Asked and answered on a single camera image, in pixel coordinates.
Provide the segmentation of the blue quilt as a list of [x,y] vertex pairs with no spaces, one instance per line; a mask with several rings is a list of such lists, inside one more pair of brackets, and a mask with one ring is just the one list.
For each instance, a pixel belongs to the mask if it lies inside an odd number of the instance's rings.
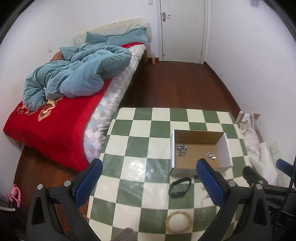
[[130,65],[132,52],[126,44],[149,42],[147,28],[134,25],[119,34],[87,32],[85,42],[61,47],[62,58],[34,70],[25,80],[23,104],[37,111],[48,99],[91,96],[102,89],[105,80],[122,73]]

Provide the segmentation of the white door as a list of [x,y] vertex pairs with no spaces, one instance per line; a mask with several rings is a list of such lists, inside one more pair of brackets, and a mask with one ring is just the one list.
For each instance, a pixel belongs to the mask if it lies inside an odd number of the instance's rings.
[[[160,1],[162,60],[204,63],[208,35],[209,2]],[[162,20],[162,12],[171,18]]]

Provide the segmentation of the orange bottle on floor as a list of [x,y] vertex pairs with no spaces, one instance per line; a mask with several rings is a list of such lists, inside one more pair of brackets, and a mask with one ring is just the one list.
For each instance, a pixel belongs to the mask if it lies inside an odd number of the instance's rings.
[[152,53],[152,65],[156,65],[156,56]]

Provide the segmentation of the white pillow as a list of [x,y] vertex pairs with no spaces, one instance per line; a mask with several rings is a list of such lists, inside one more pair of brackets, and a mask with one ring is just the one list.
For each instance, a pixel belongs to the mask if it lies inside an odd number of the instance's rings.
[[91,44],[105,43],[122,46],[129,43],[142,43],[146,46],[152,39],[150,24],[144,18],[119,21],[89,30],[74,37],[74,45],[84,42]]

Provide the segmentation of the green white checkered tablecloth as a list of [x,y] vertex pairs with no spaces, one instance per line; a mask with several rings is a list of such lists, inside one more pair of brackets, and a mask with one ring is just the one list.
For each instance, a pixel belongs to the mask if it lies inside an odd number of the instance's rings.
[[246,185],[243,138],[228,112],[181,108],[121,108],[107,132],[103,173],[89,199],[89,225],[101,240],[131,228],[138,240],[198,240],[218,212],[197,177],[185,197],[168,190],[173,130],[224,132],[233,167],[224,178]]

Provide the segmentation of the floral folded fabric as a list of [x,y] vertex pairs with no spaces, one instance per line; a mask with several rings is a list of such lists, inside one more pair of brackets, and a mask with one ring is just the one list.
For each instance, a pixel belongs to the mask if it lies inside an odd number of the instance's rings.
[[254,113],[244,113],[240,111],[236,123],[242,135],[248,156],[260,158],[260,144],[262,138],[257,130],[256,120],[258,117]]

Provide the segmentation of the small silver jewelry pile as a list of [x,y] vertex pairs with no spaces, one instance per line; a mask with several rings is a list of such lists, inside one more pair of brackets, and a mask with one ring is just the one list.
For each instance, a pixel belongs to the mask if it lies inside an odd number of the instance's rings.
[[207,156],[210,160],[216,160],[216,159],[217,159],[216,155],[215,155],[214,152],[212,152],[212,151],[207,152],[207,153],[206,153],[206,156]]

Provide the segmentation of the black smart watch band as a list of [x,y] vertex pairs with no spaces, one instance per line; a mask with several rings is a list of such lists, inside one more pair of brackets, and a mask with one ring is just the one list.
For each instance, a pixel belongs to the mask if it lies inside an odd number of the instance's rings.
[[192,179],[190,177],[184,177],[174,181],[168,190],[168,195],[172,199],[183,198],[190,190]]

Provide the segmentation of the white cardboard box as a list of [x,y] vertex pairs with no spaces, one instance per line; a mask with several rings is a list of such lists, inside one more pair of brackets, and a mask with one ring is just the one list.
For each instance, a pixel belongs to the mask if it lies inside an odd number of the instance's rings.
[[[214,152],[216,160],[210,160],[206,156],[210,151]],[[196,175],[196,163],[199,159],[205,159],[220,173],[231,168],[233,161],[227,135],[223,132],[173,130],[170,175]]]

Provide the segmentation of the red blanket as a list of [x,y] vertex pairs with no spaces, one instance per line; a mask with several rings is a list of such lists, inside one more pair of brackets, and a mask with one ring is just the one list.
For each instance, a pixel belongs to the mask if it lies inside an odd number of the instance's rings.
[[8,117],[3,132],[54,162],[83,171],[89,165],[83,147],[85,128],[111,80],[106,80],[95,95],[50,100],[34,113],[19,103]]

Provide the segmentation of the pink slipper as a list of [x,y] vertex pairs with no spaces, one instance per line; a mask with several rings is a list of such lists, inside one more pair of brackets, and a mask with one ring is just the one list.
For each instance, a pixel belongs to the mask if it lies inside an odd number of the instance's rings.
[[21,206],[21,191],[17,185],[15,185],[15,184],[13,185],[11,193],[8,194],[8,200],[10,202],[13,202],[17,208],[20,208],[20,206]]

